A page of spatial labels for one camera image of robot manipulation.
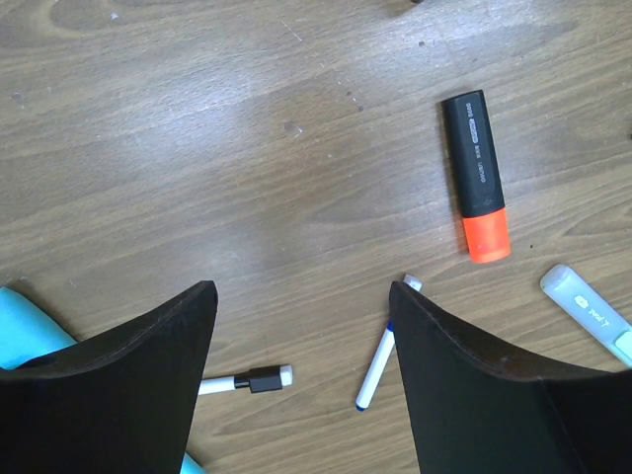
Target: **blue object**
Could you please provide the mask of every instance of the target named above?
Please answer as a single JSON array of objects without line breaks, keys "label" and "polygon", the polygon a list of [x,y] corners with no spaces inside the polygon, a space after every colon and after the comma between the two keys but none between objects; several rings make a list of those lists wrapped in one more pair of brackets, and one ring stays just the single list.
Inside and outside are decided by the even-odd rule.
[{"label": "blue object", "polygon": [[[20,293],[0,288],[0,367],[12,369],[77,342]],[[206,474],[185,453],[180,474]]]}]

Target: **pen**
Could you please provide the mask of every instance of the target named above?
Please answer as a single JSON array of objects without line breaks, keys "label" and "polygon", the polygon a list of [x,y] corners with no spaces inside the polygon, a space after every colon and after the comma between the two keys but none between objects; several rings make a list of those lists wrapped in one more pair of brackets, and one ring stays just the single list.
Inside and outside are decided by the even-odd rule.
[{"label": "pen", "polygon": [[[416,276],[406,274],[402,281],[415,291],[422,290],[422,282]],[[389,321],[382,335],[382,339],[379,342],[379,346],[377,346],[377,351],[375,351],[375,356],[373,357],[371,366],[368,368],[362,387],[359,389],[359,393],[355,399],[355,407],[359,412],[363,412],[370,405],[379,379],[382,377],[382,373],[384,373],[386,362],[394,346],[395,337],[393,336],[393,323]]]},{"label": "pen", "polygon": [[271,392],[291,385],[293,380],[291,365],[253,368],[240,375],[205,379],[199,385],[197,395],[228,392],[246,387],[250,388],[251,393]]}]

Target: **wood grain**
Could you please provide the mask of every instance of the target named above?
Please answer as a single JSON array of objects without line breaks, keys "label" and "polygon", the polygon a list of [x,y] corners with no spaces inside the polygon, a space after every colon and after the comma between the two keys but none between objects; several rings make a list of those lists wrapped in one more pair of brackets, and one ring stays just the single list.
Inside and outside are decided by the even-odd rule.
[{"label": "wood grain", "polygon": [[[419,472],[396,357],[356,392],[389,283],[510,342],[620,364],[538,288],[567,263],[632,314],[625,0],[0,0],[0,283],[83,339],[201,279],[214,474]],[[463,249],[437,103],[485,89],[513,254]]]}]

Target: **highlighter label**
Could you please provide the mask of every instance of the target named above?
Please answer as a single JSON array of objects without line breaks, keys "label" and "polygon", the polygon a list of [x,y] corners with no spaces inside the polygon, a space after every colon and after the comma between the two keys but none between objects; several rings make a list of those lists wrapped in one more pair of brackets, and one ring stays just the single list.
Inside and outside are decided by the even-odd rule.
[{"label": "highlighter label", "polygon": [[[475,106],[472,105],[471,102],[465,103],[465,110],[467,111],[468,123],[470,128],[470,137],[472,139],[472,145],[474,145],[473,158],[476,160],[476,171],[474,171],[475,175],[478,175],[478,181],[485,185],[488,182],[486,169],[490,167],[491,163],[489,158],[483,156],[483,153],[489,153],[489,150],[482,150],[479,136],[479,126],[476,123],[476,120],[480,120],[482,118],[478,117],[477,110]],[[485,193],[491,193],[494,190],[494,186],[487,188],[489,185],[486,185],[486,191],[484,193],[478,193],[479,196],[483,196]]]},{"label": "highlighter label", "polygon": [[[587,309],[591,305],[589,301],[585,299],[583,296],[581,296],[580,294],[578,294],[575,297],[575,302],[582,309]],[[606,326],[610,325],[610,322],[607,319],[605,319],[603,316],[601,316],[599,313],[597,313],[594,310],[594,308],[589,309],[589,315],[592,316],[592,318],[595,319],[595,321],[599,323],[602,328],[605,328]]]}]

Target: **white highlighter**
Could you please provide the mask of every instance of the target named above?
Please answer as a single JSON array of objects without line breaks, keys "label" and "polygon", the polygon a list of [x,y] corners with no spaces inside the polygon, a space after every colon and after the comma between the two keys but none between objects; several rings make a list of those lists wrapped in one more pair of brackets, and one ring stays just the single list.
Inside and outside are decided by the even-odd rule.
[{"label": "white highlighter", "polygon": [[632,326],[566,265],[540,281],[542,290],[627,366],[632,367]]}]

